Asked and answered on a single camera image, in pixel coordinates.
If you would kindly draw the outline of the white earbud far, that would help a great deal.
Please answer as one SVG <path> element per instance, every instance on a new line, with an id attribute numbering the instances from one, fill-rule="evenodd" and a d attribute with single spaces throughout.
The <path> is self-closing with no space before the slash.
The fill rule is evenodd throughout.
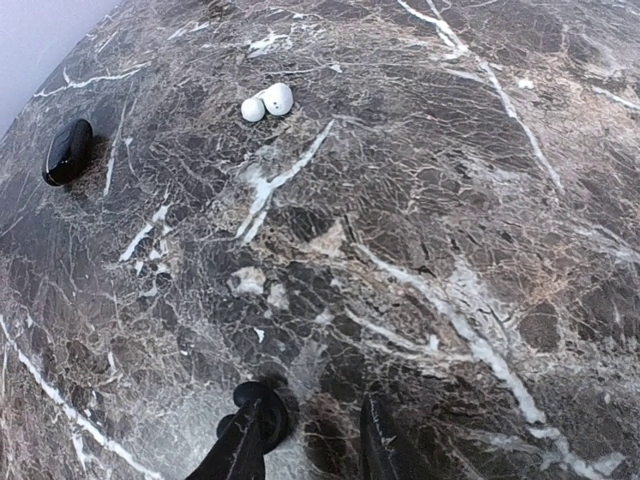
<path id="1" fill-rule="evenodd" d="M 245 121 L 255 123 L 266 113 L 285 116 L 293 108 L 294 97 L 291 88 L 282 82 L 275 83 L 241 104 L 241 115 Z"/>

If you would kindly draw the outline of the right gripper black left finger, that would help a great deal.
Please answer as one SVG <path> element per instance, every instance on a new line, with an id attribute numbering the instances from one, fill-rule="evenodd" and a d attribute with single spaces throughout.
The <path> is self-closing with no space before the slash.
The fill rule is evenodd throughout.
<path id="1" fill-rule="evenodd" d="M 258 405 L 246 404 L 233 415 L 222 436 L 187 479 L 252 480 L 265 478 L 258 426 Z"/>

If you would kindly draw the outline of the black earbud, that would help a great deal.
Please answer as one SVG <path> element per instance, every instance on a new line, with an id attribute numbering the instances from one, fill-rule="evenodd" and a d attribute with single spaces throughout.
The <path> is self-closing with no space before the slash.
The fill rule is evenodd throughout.
<path id="1" fill-rule="evenodd" d="M 258 426 L 262 442 L 262 453 L 276 449 L 287 437 L 289 415 L 287 408 L 276 391 L 265 383 L 247 381 L 233 391 L 233 402 L 241 408 L 246 404 L 258 405 Z"/>

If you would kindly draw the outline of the black round charging case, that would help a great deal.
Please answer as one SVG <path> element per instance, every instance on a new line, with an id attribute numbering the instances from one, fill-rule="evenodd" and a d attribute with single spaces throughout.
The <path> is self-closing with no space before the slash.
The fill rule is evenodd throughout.
<path id="1" fill-rule="evenodd" d="M 94 143 L 90 122 L 71 121 L 51 140 L 42 165 L 43 180 L 50 186 L 63 186 L 76 179 L 91 160 Z"/>

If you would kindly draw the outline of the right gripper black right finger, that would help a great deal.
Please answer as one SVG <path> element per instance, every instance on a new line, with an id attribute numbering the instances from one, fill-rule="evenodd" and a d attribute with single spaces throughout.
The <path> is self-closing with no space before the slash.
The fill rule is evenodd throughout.
<path id="1" fill-rule="evenodd" d="M 430 469 L 396 425 L 380 395 L 366 394 L 360 413 L 363 479 L 429 479 Z"/>

